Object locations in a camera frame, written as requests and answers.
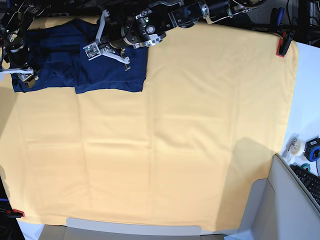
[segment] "black cable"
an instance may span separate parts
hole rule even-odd
[[[135,19],[136,19],[135,16],[133,16],[132,19],[131,19],[130,25],[129,25],[129,29],[128,29],[128,31],[126,32],[126,34],[124,35],[123,38],[126,38],[126,37],[128,36],[128,34],[130,33],[131,27],[132,27],[132,25],[134,24]]]
[[[245,8],[255,9],[255,8],[261,6],[262,4],[264,4],[268,0],[261,0],[261,1],[258,1],[256,3],[253,3],[253,4],[247,4],[247,3],[244,3],[244,2],[240,2],[238,0],[232,0],[232,1],[234,1],[238,5],[244,6]]]
[[[290,18],[290,14],[289,14],[289,1],[290,1],[290,0],[287,0],[287,1],[286,1],[285,10],[286,10],[286,14],[287,14],[288,19],[289,19],[289,24],[292,25],[291,18]]]

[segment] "white table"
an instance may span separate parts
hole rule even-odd
[[[298,43],[298,48],[298,70],[281,154],[293,134],[298,134],[303,141],[320,134],[320,48],[302,43]],[[318,175],[316,162],[305,157],[295,157],[294,160],[299,165],[310,164],[310,171]]]

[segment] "white surface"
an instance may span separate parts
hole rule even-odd
[[[43,224],[30,224],[21,221],[17,221],[20,229],[23,233],[25,240],[38,240],[42,229],[45,225]]]
[[[299,60],[296,82],[290,115],[281,153],[286,149],[286,144],[293,134],[307,141],[320,133],[320,110],[318,107],[318,94],[320,92],[320,48],[298,43]],[[299,165],[309,163],[311,172],[317,174],[315,162],[295,157]],[[26,240],[37,240],[43,225],[19,222]]]

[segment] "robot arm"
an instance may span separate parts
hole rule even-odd
[[[44,7],[36,0],[11,0],[9,3],[1,19],[0,36],[2,49],[5,48],[5,53],[15,68],[2,68],[0,74],[17,73],[26,87],[31,88],[38,78],[38,69],[28,63],[27,30],[34,17],[43,12]]]
[[[125,49],[152,47],[159,44],[166,32],[176,27],[190,28],[198,20],[216,23],[225,18],[248,12],[267,0],[254,4],[238,3],[238,0],[150,0],[148,5],[134,9],[133,14],[121,7],[103,9],[95,41],[84,47],[91,61],[105,56],[124,64],[130,69],[130,59]],[[40,69],[29,63],[26,42],[27,30],[36,16],[55,3],[57,6],[69,4],[69,0],[7,0],[6,13],[0,21],[2,59],[6,52],[13,69],[1,68],[0,74],[17,73],[25,86],[31,88],[38,79]]]
[[[125,70],[128,70],[130,59],[124,55],[126,47],[155,46],[166,37],[167,31],[176,27],[190,28],[199,19],[206,19],[208,24],[212,24],[251,9],[251,6],[228,0],[158,0],[139,14],[120,17],[121,22],[113,20],[112,13],[104,10],[95,41],[84,50],[89,61],[106,56],[124,63]]]

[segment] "gray surface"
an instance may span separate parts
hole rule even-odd
[[[272,208],[265,208],[265,206],[261,204],[267,200],[273,207],[275,192],[272,191],[273,189],[267,179],[260,179],[252,184],[241,224],[236,234],[238,239],[246,240],[249,237],[248,235],[251,234],[251,228],[256,221],[257,212],[262,209],[262,206],[266,211],[272,210]]]
[[[320,239],[320,213],[292,173],[275,155],[268,180],[275,192],[271,212],[261,209],[252,227],[254,240]],[[261,203],[266,208],[268,203]]]
[[[252,223],[251,228],[251,237],[253,239],[259,239],[260,235],[268,235],[269,239],[276,240],[276,232],[268,232],[264,233],[266,229],[266,225],[268,224],[268,219],[272,212],[274,211],[275,207],[275,190],[272,188],[269,181],[265,185],[265,189],[263,192],[263,196],[259,205],[259,210],[257,211],[254,221]]]
[[[200,236],[211,234],[231,235],[237,229],[225,231],[205,231],[199,226],[152,226],[152,225],[132,225],[102,221],[90,221],[77,218],[68,218],[66,225],[71,228],[93,230],[108,233],[150,235],[150,236]]]
[[[91,231],[67,227],[63,240],[201,240],[200,236],[150,236]]]
[[[39,240],[63,240],[66,230],[65,226],[45,225]]]
[[[202,235],[201,240],[224,240],[225,234],[218,234],[218,235]]]

